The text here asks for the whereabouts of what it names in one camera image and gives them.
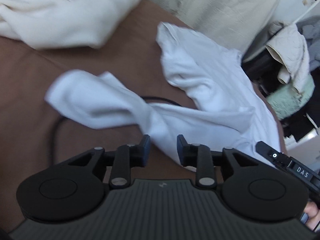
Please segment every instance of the white garment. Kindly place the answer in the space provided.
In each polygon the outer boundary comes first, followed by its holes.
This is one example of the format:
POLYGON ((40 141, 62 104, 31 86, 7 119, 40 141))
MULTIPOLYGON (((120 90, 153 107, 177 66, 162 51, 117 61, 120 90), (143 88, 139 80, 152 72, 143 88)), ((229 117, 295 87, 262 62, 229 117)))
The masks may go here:
POLYGON ((34 49, 100 48, 140 0, 0 0, 0 35, 34 49))
POLYGON ((246 52, 279 0, 151 0, 219 45, 246 52))
POLYGON ((97 77, 80 70, 60 76, 45 100, 63 116, 94 129, 138 124, 177 163, 177 135, 183 134, 189 143, 215 151, 234 147, 270 165, 255 152, 255 144, 262 140, 279 151, 277 125, 242 71, 239 51, 168 23, 159 25, 157 42, 167 81, 185 90, 199 110, 147 104, 111 73, 97 77))
POLYGON ((299 94, 303 93, 309 75, 309 52, 306 39, 298 32, 297 26, 291 24, 280 30, 266 44, 272 57, 284 65, 278 80, 282 84, 292 85, 299 94))

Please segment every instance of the light green cloth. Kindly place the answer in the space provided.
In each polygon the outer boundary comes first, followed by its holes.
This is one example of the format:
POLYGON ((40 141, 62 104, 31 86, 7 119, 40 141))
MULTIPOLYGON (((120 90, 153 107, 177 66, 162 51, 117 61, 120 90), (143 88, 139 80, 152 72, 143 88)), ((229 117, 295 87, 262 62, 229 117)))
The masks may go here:
POLYGON ((292 82, 290 82, 270 94, 267 101, 276 112, 279 120, 282 120, 300 110, 310 100, 314 89, 315 83, 311 74, 309 74, 302 94, 296 93, 292 87, 292 82))

